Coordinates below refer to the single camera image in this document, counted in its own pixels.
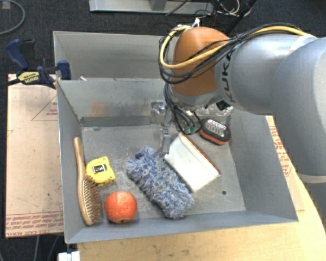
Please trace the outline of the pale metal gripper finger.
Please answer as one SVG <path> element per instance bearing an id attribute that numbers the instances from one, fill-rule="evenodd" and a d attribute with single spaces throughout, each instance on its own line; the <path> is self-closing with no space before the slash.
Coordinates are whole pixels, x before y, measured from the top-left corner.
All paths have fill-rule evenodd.
<path id="1" fill-rule="evenodd" d="M 166 154 L 169 154 L 171 144 L 171 134 L 168 126 L 162 125 L 161 129 L 161 152 L 160 155 L 163 157 Z"/>
<path id="2" fill-rule="evenodd" d="M 157 100 L 151 103 L 151 123 L 162 123 L 165 117 L 165 102 Z"/>

